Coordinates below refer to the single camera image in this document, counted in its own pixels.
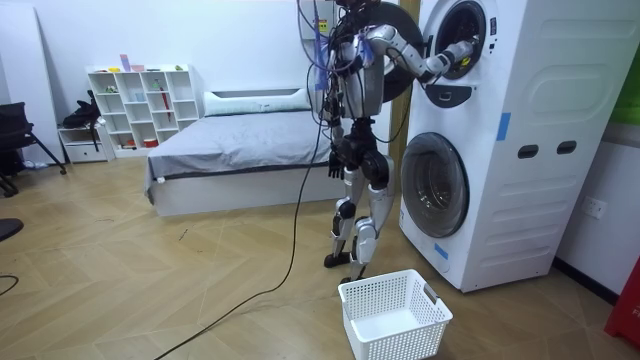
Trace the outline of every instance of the floor cable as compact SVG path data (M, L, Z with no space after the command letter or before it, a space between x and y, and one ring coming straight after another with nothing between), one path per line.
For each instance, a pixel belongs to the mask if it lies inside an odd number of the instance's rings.
M0 279L13 279L13 284L11 286L9 286L9 288L3 292L0 293L0 296L8 293L9 291L11 291L11 289L13 289L14 287L16 287L16 285L18 285L18 283L20 282L20 279L15 276L15 275L0 275Z
M302 201L302 194L304 192L304 186L307 183L307 178L309 177L309 173L311 172L311 168L313 167L314 161L316 159L316 155L318 154L318 148L320 146L320 134L321 133L322 133L322 122L319 122L318 123L318 135L316 137L315 149L313 150L313 155L311 156L311 161L309 162L309 166L307 167L307 171L304 174L304 179L302 180L302 184L300 185L300 192L298 193L298 201L296 203L296 211L295 211L295 214L294 214L294 217L293 217L293 244L292 244L292 249L291 249L291 260L289 262L289 269L287 270L287 274L284 276L282 281L276 287L274 287L273 289L259 292L259 293L255 294L255 295L247 298L245 301L239 303L238 305L234 306L231 310L227 311L227 313L225 313L224 315L219 317L216 321L212 322L207 327L205 327L204 329L202 329L202 330L198 331L197 333L193 334L191 337L189 337L188 339L186 339L183 342L179 343L178 345L176 345L176 346L172 347L171 349L167 350L162 355L156 357L154 360L163 359L164 357L168 356L169 354L171 354L175 350L177 350L177 349L181 348L182 346L190 343L191 341L195 340L196 338L200 337L202 334L206 333L211 328L216 326L220 321L222 321L224 318L229 316L231 313L233 313L236 309L238 309L242 305L248 303L249 301L251 301L251 300L253 300L253 299L255 299L255 298L259 297L259 296L262 296L262 295L265 295L265 294L269 294L269 293L272 293L272 292L278 290L287 281L287 279L289 278L289 275L291 274L291 269L293 268L293 261L295 259L295 255L296 255L296 238L297 238L297 232L298 232L298 213L300 211L300 203Z

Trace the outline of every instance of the black bag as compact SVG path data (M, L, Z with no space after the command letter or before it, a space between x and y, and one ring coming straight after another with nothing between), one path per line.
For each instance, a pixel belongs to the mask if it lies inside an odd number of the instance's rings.
M88 104L86 101L78 100L80 108L73 114L64 118L62 126L65 129L77 129L86 127L87 124L89 124L89 131L91 131L93 145L96 147L96 151L99 151L94 129L96 128L96 121L100 117L100 110L98 109L98 104L96 104L96 98L93 96L93 91L89 90L87 93L91 98L91 104Z

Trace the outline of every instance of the stacked washer dryer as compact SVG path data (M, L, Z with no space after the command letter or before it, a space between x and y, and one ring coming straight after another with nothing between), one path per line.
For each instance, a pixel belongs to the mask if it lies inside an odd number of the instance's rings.
M547 274L640 40L638 0L428 0L430 54L482 52L414 87L400 226L466 292Z

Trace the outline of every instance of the door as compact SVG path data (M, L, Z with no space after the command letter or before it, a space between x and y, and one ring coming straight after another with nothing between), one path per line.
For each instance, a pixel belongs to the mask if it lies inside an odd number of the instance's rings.
M454 234L469 208L469 186L458 152L437 133L411 140L402 162L402 196L416 226L434 238Z

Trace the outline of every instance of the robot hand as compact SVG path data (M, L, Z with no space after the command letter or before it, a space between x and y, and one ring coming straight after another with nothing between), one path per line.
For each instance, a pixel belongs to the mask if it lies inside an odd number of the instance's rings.
M338 157L338 148L335 145L331 145L331 154L329 154L329 177L344 180L344 167Z

